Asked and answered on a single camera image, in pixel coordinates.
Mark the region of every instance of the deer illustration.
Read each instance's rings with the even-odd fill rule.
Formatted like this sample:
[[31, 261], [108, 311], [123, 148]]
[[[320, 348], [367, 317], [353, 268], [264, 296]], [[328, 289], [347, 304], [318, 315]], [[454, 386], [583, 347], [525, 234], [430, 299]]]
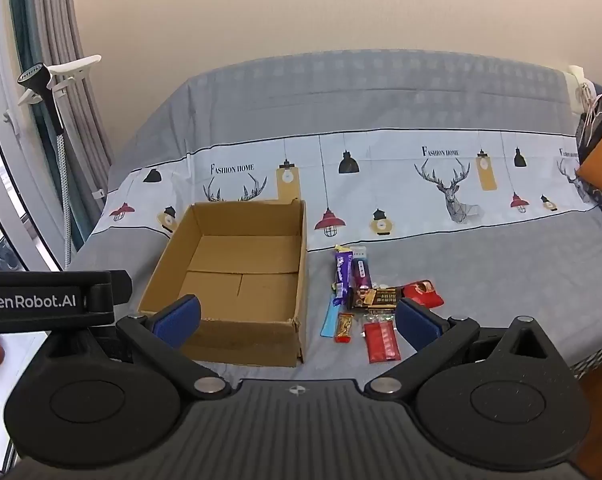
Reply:
[[443, 182], [441, 182], [441, 179], [437, 178], [434, 174], [434, 170], [432, 170], [431, 176], [428, 173], [425, 173], [425, 165], [428, 164], [428, 160], [428, 158], [425, 160], [421, 167], [421, 171], [419, 171], [416, 164], [414, 165], [414, 169], [417, 170], [417, 173], [422, 179], [436, 184], [437, 189], [445, 195], [446, 208], [450, 215], [450, 219], [458, 224], [464, 224], [469, 216], [479, 215], [479, 213], [481, 213], [481, 208], [479, 208], [478, 205], [463, 204], [455, 197], [455, 193], [459, 191], [459, 182], [465, 179], [470, 172], [470, 163], [468, 163], [468, 167], [466, 168], [462, 162], [457, 159], [459, 166], [461, 166], [461, 173], [457, 174], [457, 170], [454, 170], [455, 177], [450, 182], [450, 185], [446, 187], [443, 185]]
[[557, 161], [556, 163], [556, 167], [559, 169], [559, 173], [566, 177], [566, 179], [568, 179], [568, 182], [574, 186], [574, 188], [577, 190], [577, 193], [579, 193], [579, 198], [582, 200], [582, 202], [586, 204], [590, 203], [590, 196], [584, 188], [584, 183], [576, 175], [572, 178], [568, 176], [568, 171], [566, 170], [566, 168], [564, 168], [564, 160], [565, 159], [562, 158], [560, 162]]
[[[252, 200], [253, 198], [258, 197], [261, 194], [261, 191], [265, 188], [266, 183], [268, 182], [268, 177], [263, 179], [263, 185], [259, 184], [259, 181], [252, 176], [251, 173], [248, 173], [252, 182], [254, 183], [254, 187], [252, 191], [248, 193], [248, 189], [243, 186], [243, 196], [239, 198], [239, 202], [247, 202], [248, 200]], [[212, 182], [215, 178], [212, 177], [210, 183], [207, 185], [207, 188], [203, 186], [203, 193], [205, 193], [208, 202], [225, 202], [225, 199], [221, 198], [221, 188], [217, 190], [217, 194], [214, 195], [212, 191], [210, 191], [210, 186], [212, 186]]]

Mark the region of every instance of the open cardboard box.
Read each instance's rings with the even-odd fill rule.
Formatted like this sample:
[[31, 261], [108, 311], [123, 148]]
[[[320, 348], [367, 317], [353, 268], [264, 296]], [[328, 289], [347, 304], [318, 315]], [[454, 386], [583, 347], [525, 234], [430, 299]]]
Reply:
[[191, 205], [150, 278], [139, 311], [184, 294], [201, 325], [182, 346], [191, 359], [296, 366], [305, 344], [305, 203]]

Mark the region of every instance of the gray bedsheet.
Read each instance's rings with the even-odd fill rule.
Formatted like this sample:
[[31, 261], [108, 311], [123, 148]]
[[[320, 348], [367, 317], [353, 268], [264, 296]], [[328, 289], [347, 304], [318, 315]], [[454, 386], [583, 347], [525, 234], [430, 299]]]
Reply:
[[[110, 172], [127, 175], [218, 144], [374, 128], [456, 128], [574, 135], [563, 73], [508, 60], [423, 51], [345, 51], [257, 60], [188, 80], [156, 110]], [[93, 234], [71, 269], [126, 269], [133, 312], [165, 234], [143, 226]], [[366, 244], [377, 282], [433, 279], [446, 304], [485, 326], [536, 317], [573, 364], [602, 347], [602, 215], [598, 209], [459, 232]], [[307, 355], [297, 368], [212, 364], [228, 380], [352, 377], [365, 383], [364, 340], [337, 345], [319, 330], [332, 251], [309, 254]], [[401, 356], [414, 350], [403, 340]]]

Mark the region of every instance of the chocolate bar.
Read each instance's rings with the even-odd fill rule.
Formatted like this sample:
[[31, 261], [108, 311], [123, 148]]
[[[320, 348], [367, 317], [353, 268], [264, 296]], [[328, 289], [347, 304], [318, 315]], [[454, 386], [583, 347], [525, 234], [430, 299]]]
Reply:
[[396, 288], [352, 288], [348, 308], [365, 311], [394, 311], [400, 294]]
[[339, 245], [337, 245], [334, 249], [337, 263], [334, 295], [335, 298], [339, 300], [339, 303], [343, 303], [343, 300], [348, 294], [348, 287], [350, 286], [352, 251], [350, 251], [347, 247], [341, 247]]

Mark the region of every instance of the red lamp illustration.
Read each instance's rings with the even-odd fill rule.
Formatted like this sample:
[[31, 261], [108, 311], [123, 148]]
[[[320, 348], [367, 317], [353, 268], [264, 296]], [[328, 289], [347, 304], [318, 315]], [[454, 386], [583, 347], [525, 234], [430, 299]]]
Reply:
[[334, 215], [330, 208], [325, 210], [323, 213], [323, 218], [319, 220], [315, 229], [323, 229], [323, 234], [325, 234], [328, 238], [332, 238], [337, 234], [337, 227], [344, 226], [345, 222]]
[[134, 208], [127, 205], [127, 202], [124, 202], [120, 208], [118, 208], [118, 209], [114, 210], [112, 213], [110, 213], [110, 216], [114, 217], [113, 218], [114, 222], [118, 222], [126, 215], [126, 213], [133, 213], [133, 212], [134, 212]]
[[323, 229], [323, 234], [325, 234], [328, 238], [332, 238], [336, 236], [337, 229], [345, 225], [345, 221], [341, 220], [337, 215], [335, 215], [332, 211], [330, 211], [330, 203], [328, 201], [328, 185], [325, 182], [325, 166], [323, 164], [323, 150], [321, 149], [321, 136], [318, 136], [319, 139], [319, 153], [321, 153], [321, 169], [323, 170], [323, 188], [325, 189], [325, 213], [323, 213], [323, 218], [319, 220], [315, 225], [316, 229]]
[[516, 207], [517, 211], [519, 211], [520, 213], [525, 213], [526, 212], [526, 205], [530, 205], [530, 203], [526, 202], [525, 200], [523, 200], [516, 193], [514, 193], [512, 195], [512, 202], [510, 202], [510, 207]]

